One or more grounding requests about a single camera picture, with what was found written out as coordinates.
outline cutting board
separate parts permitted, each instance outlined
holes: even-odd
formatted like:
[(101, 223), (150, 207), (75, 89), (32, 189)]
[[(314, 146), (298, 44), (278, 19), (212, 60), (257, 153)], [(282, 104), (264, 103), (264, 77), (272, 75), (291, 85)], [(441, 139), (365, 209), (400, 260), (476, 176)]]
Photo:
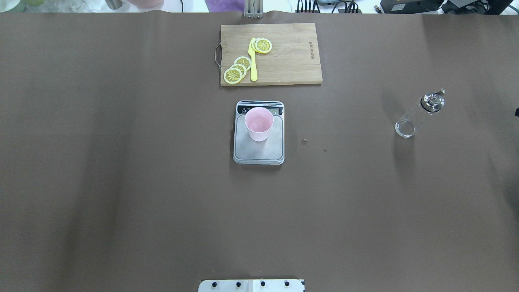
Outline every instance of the cutting board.
[[(315, 23), (222, 25), (222, 86), (321, 84), (321, 59)], [(240, 56), (247, 56), (251, 38), (267, 38), (272, 50), (256, 53), (258, 80), (250, 79), (250, 70), (237, 84), (228, 84), (225, 70)]]

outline table surface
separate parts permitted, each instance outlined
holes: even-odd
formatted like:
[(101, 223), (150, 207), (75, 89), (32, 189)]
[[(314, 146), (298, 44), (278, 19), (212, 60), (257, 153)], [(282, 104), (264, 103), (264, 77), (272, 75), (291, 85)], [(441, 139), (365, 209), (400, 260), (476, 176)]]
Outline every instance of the table surface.
[[(69, 12), (70, 4), (76, 0), (46, 0), (43, 5), (40, 6), (27, 6), (26, 12), (56, 12), (53, 3), (57, 3), (58, 9), (61, 12)], [(150, 10), (162, 10), (168, 12), (181, 12), (182, 4), (180, 0), (164, 0), (163, 3), (152, 8), (138, 8), (132, 5), (127, 0), (121, 0), (122, 6), (119, 9), (111, 10), (106, 5), (105, 0), (83, 0), (90, 10), (94, 12), (146, 12)], [(375, 5), (380, 7), (380, 0), (359, 0), (356, 1), (359, 5), (359, 9), (363, 14), (375, 14), (377, 13), (374, 9)], [(184, 12), (209, 12), (205, 0), (183, 0)], [(514, 0), (511, 4), (514, 7), (519, 7), (519, 0)], [(331, 13), (334, 5), (320, 5), (322, 13)], [(263, 11), (283, 11), (283, 12), (295, 12), (297, 9), (297, 0), (264, 0)], [(428, 14), (443, 14), (440, 9), (438, 11), (427, 12)], [(511, 8), (506, 8), (502, 15), (517, 15), (517, 12)]]
[[(316, 23), (322, 85), (218, 84), (221, 24), (289, 22)], [(1, 291), (261, 277), (519, 290), (519, 18), (153, 11), (0, 27)], [(445, 108), (399, 137), (440, 88)], [(286, 105), (281, 166), (233, 162), (244, 98)]]

